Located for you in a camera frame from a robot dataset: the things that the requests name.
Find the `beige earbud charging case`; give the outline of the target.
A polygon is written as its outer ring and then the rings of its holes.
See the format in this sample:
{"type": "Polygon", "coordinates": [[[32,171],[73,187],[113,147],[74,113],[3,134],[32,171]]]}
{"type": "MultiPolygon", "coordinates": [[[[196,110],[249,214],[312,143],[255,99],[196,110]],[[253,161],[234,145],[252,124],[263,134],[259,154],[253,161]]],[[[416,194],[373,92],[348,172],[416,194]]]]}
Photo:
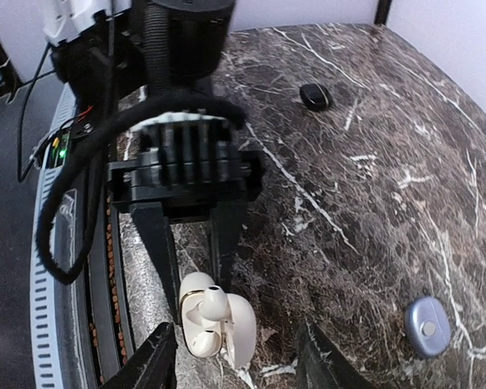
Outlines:
{"type": "Polygon", "coordinates": [[[253,307],[240,295],[226,293],[206,273],[192,272],[180,286],[180,315],[185,345],[195,357],[225,349],[234,369],[250,363],[257,341],[253,307]]]}

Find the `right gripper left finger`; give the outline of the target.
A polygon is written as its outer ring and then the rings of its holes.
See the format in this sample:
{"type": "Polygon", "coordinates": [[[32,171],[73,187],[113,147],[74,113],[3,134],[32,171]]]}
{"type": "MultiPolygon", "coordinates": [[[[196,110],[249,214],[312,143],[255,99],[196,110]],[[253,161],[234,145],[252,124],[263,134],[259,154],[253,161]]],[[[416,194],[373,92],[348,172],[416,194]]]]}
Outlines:
{"type": "Polygon", "coordinates": [[[172,323],[160,323],[128,362],[100,389],[174,389],[177,342],[172,323]]]}

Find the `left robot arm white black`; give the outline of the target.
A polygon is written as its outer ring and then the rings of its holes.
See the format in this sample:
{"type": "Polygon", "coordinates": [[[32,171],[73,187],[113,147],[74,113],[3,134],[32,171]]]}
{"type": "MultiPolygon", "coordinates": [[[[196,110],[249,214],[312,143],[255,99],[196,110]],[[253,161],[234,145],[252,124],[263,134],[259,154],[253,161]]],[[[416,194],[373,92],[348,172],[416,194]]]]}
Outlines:
{"type": "Polygon", "coordinates": [[[130,213],[175,321],[181,314],[173,224],[211,222],[211,270],[217,284],[230,286],[241,225],[265,172],[262,152],[242,151],[233,141],[233,131],[246,121],[243,108],[210,91],[234,6],[232,1],[145,1],[135,7],[148,97],[105,119],[78,145],[40,211],[36,246],[59,282],[71,284],[80,275],[96,217],[89,216],[81,252],[68,270],[50,252],[53,220],[74,180],[97,161],[98,186],[109,188],[119,212],[130,213]],[[140,134],[138,155],[103,162],[106,148],[127,130],[140,134]]]}

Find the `black earbud charging case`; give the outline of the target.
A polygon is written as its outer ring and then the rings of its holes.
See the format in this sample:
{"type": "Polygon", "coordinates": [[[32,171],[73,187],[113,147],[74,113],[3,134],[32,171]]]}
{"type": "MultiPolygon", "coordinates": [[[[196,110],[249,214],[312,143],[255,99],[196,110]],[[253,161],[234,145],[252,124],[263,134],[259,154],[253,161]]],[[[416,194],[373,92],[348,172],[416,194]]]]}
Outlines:
{"type": "Polygon", "coordinates": [[[312,112],[325,111],[334,104],[328,89],[319,83],[301,85],[299,94],[304,106],[312,112]]]}

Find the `white earbud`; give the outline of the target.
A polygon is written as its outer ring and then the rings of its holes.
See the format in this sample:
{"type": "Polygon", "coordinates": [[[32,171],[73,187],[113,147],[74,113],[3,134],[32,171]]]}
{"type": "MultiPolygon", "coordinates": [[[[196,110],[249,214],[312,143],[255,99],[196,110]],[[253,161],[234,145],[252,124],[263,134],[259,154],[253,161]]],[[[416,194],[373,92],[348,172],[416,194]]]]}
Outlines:
{"type": "Polygon", "coordinates": [[[225,291],[218,285],[207,287],[198,311],[205,328],[214,327],[230,319],[230,305],[225,291]]]}
{"type": "Polygon", "coordinates": [[[212,353],[220,344],[219,335],[212,330],[199,332],[193,340],[192,348],[196,353],[212,353]]]}

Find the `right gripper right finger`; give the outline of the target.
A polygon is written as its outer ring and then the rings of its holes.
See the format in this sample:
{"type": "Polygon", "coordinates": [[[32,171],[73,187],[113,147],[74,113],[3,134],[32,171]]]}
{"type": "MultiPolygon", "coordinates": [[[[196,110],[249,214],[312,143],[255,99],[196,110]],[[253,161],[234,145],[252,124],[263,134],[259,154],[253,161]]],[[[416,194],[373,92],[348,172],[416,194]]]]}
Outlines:
{"type": "Polygon", "coordinates": [[[298,388],[372,388],[313,322],[301,324],[296,334],[298,388]]]}

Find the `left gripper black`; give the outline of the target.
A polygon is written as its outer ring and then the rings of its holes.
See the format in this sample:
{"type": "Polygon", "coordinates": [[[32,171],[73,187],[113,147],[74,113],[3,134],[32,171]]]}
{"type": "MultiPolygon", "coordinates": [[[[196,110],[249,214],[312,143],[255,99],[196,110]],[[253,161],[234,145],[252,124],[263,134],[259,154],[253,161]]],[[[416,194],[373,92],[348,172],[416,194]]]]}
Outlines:
{"type": "Polygon", "coordinates": [[[107,183],[112,204],[130,212],[163,286],[173,321],[180,324],[180,275],[170,220],[205,220],[213,279],[225,292],[240,240],[247,202],[262,191],[264,153],[240,151],[233,158],[162,165],[152,152],[111,162],[107,183]]]}

